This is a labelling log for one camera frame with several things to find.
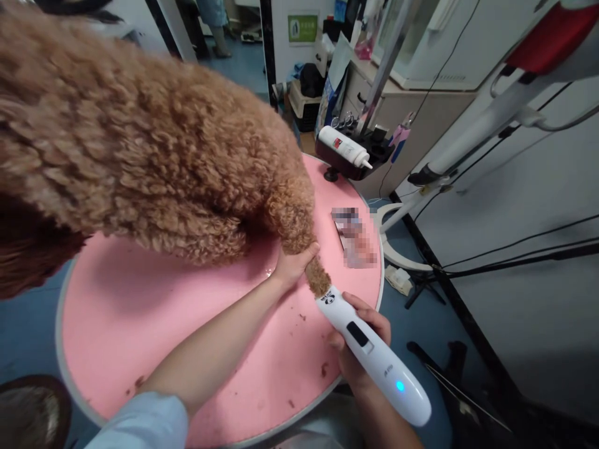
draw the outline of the floor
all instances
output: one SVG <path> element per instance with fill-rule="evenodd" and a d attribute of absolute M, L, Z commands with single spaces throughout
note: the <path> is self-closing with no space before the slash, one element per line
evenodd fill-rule
<path fill-rule="evenodd" d="M 210 52 L 214 46 L 214 38 L 207 37 L 206 43 Z M 257 96 L 268 102 L 268 83 L 264 73 L 264 50 L 261 44 L 244 44 L 240 40 L 226 38 L 231 58 L 200 59 L 199 63 L 220 72 L 239 85 L 247 87 Z"/>
<path fill-rule="evenodd" d="M 408 258 L 419 259 L 416 247 L 401 222 L 387 235 L 394 248 Z M 60 377 L 54 347 L 54 320 L 60 286 L 67 269 L 68 264 L 43 287 L 10 301 L 0 302 L 0 384 L 27 374 Z M 381 313 L 391 321 L 391 347 L 420 380 L 432 402 L 431 420 L 417 432 L 427 449 L 446 449 L 449 448 L 451 427 L 439 386 L 416 357 L 407 351 L 406 342 L 416 341 L 441 366 L 447 361 L 449 341 L 461 340 L 466 343 L 469 351 L 464 383 L 472 390 L 477 390 L 487 381 L 488 373 L 449 305 L 443 306 L 427 292 L 409 311 L 404 309 L 405 302 L 406 297 L 385 283 Z M 97 427 L 73 404 L 71 432 L 66 448 L 85 447 L 97 431 Z"/>

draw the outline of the white bottle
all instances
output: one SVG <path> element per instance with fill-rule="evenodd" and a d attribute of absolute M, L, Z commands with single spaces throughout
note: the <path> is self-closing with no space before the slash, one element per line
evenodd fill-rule
<path fill-rule="evenodd" d="M 351 137 L 341 134 L 333 127 L 325 126 L 322 128 L 318 133 L 318 140 L 358 168 L 373 167 L 368 163 L 370 159 L 368 151 L 362 145 L 351 140 Z"/>

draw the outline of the white cabinet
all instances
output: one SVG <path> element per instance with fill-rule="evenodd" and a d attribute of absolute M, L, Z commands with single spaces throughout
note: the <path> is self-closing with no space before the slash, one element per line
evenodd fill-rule
<path fill-rule="evenodd" d="M 362 109 L 360 100 L 366 100 L 376 70 L 377 68 L 370 61 L 361 61 L 355 56 L 352 58 L 342 105 L 342 117 L 347 111 L 351 111 L 355 117 L 359 115 Z M 389 129 L 387 137 L 390 137 L 409 112 L 416 112 L 418 109 L 420 112 L 414 121 L 410 138 L 384 180 L 381 188 L 382 196 L 390 194 L 403 181 L 476 95 L 476 92 L 439 91 L 431 91 L 426 95 L 426 91 L 403 90 L 393 81 L 387 81 L 371 121 L 371 127 L 381 125 Z M 390 164 L 389 160 L 366 179 L 353 181 L 356 189 L 365 198 L 381 196 L 379 187 Z"/>

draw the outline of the white wall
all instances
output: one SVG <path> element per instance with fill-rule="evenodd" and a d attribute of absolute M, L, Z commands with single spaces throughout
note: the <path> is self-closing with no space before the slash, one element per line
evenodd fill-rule
<path fill-rule="evenodd" d="M 140 45 L 151 53 L 168 54 L 168 49 L 145 0 L 112 0 L 104 8 L 133 25 Z"/>
<path fill-rule="evenodd" d="M 192 62 L 197 61 L 175 0 L 158 0 L 158 4 L 173 34 L 182 59 Z M 145 51 L 168 54 L 168 48 L 145 0 L 112 0 L 104 9 L 116 14 L 135 27 L 140 45 Z"/>
<path fill-rule="evenodd" d="M 464 132 L 491 101 L 486 87 L 488 83 L 436 148 L 442 150 L 444 142 Z M 532 105 L 538 107 L 558 88 L 547 90 Z M 597 102 L 599 77 L 574 83 L 543 112 L 551 124 L 560 124 Z M 510 160 L 534 142 L 538 143 Z M 520 128 L 464 175 L 454 190 L 436 198 L 417 225 L 439 261 L 448 264 L 599 213 L 598 142 L 599 115 L 552 135 Z M 417 169 L 432 157 L 429 154 Z M 464 188 L 468 192 L 458 194 Z M 403 195 L 413 189 L 404 181 L 396 191 Z M 596 236 L 599 220 L 449 269 L 473 268 Z M 599 423 L 598 275 L 599 256 L 588 256 L 454 280 L 522 393 L 595 423 Z"/>
<path fill-rule="evenodd" d="M 273 38 L 275 41 L 276 81 L 284 82 L 296 62 L 313 62 L 313 46 L 289 45 L 287 15 L 295 11 L 319 11 L 318 22 L 334 12 L 334 0 L 273 0 Z"/>

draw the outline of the sleeve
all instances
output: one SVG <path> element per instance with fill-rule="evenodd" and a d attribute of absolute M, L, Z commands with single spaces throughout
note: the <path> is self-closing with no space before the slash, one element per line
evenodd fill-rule
<path fill-rule="evenodd" d="M 184 449 L 188 417 L 176 396 L 134 396 L 100 430 L 86 449 Z"/>

